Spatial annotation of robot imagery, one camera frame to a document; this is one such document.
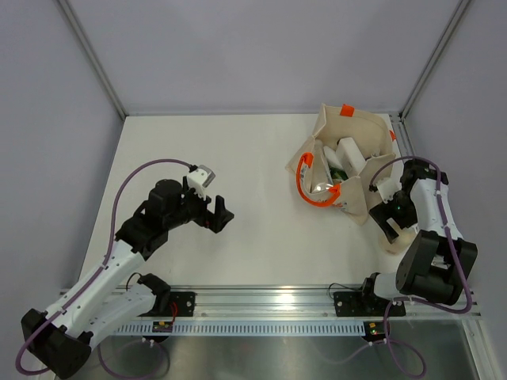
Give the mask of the white box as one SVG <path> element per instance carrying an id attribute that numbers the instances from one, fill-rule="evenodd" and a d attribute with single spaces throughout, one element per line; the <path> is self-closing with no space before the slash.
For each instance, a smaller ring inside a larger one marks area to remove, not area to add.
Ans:
<path id="1" fill-rule="evenodd" d="M 340 139 L 336 155 L 348 177 L 359 175 L 366 165 L 366 160 L 353 138 Z"/>

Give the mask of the silver tube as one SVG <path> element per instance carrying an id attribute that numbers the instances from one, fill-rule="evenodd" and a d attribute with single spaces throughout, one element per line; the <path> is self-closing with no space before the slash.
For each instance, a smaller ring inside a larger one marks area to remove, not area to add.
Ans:
<path id="1" fill-rule="evenodd" d="M 314 160 L 312 164 L 311 192 L 318 194 L 332 188 L 334 183 L 321 140 L 316 139 L 314 141 L 312 152 Z"/>

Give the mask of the green dish soap bottle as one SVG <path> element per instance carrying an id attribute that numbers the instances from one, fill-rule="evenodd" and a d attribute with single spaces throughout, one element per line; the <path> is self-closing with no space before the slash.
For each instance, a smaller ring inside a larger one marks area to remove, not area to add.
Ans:
<path id="1" fill-rule="evenodd" d="M 332 181 L 335 184 L 344 182 L 349 179 L 345 171 L 338 169 L 338 168 L 334 168 L 334 167 L 330 168 L 330 175 L 331 175 Z"/>

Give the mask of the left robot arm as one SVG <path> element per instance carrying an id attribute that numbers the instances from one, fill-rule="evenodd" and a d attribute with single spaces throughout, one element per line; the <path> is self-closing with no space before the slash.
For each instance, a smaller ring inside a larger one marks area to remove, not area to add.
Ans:
<path id="1" fill-rule="evenodd" d="M 181 181 L 157 182 L 132 217 L 115 231 L 103 261 L 45 310 L 30 309 L 23 316 L 21 349 L 67 379 L 122 324 L 148 312 L 164 314 L 170 306 L 170 286 L 153 274 L 143 276 L 114 301 L 104 300 L 167 242 L 171 230 L 194 222 L 217 234 L 233 219 L 222 196 L 211 199 L 205 193 L 213 178 L 212 172 L 200 166 Z"/>

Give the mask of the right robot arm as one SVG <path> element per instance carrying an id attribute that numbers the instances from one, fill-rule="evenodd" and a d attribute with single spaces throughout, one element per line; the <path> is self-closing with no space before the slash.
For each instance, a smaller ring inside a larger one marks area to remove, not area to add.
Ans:
<path id="1" fill-rule="evenodd" d="M 473 306 L 467 278 L 478 255 L 476 244 L 459 232 L 448 202 L 448 177 L 437 164 L 418 156 L 400 157 L 399 182 L 373 176 L 369 189 L 382 200 L 369 214 L 390 243 L 402 230 L 417 228 L 396 272 L 374 273 L 359 294 L 360 308 L 377 314 L 387 302 L 417 302 L 452 314 Z"/>

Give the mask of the cream pump bottle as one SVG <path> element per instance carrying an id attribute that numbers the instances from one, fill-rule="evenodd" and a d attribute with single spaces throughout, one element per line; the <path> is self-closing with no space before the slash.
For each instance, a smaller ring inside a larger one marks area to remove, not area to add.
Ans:
<path id="1" fill-rule="evenodd" d="M 405 231 L 401 232 L 400 235 L 392 243 L 390 243 L 385 234 L 380 234 L 379 247 L 386 253 L 398 255 L 400 253 L 404 253 L 410 247 L 414 237 L 414 232 Z"/>

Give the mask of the white bottle black cap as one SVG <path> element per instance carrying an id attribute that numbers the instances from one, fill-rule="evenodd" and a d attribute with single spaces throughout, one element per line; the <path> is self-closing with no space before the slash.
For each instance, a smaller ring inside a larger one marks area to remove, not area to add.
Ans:
<path id="1" fill-rule="evenodd" d="M 325 155 L 326 160 L 328 161 L 328 166 L 333 167 L 335 169 L 343 170 L 343 166 L 340 163 L 340 160 L 337 157 L 336 151 L 331 149 L 328 146 L 324 146 L 322 148 L 323 153 Z"/>

